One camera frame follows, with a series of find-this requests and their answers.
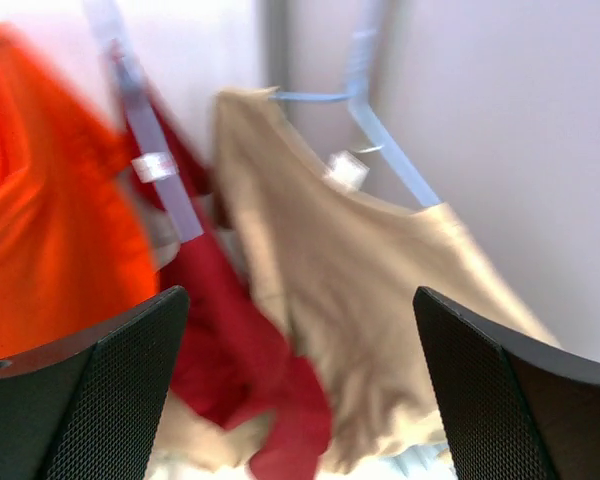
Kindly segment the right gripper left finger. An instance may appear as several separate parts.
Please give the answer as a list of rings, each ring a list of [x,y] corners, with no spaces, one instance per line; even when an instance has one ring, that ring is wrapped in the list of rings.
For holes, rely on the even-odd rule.
[[[143,478],[188,311],[172,287],[0,359],[0,480]]]

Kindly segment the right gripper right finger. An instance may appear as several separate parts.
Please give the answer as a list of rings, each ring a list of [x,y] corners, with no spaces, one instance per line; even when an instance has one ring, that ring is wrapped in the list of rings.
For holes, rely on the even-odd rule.
[[[413,307],[456,475],[600,480],[600,363],[427,287]]]

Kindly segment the beige t shirt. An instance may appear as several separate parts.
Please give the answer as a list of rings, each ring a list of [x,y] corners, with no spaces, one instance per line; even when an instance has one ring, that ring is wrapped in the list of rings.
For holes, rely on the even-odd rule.
[[[331,402],[321,470],[348,474],[444,440],[417,288],[554,343],[448,205],[411,211],[338,183],[266,90],[220,91],[213,120],[216,201],[252,298],[310,359]]]

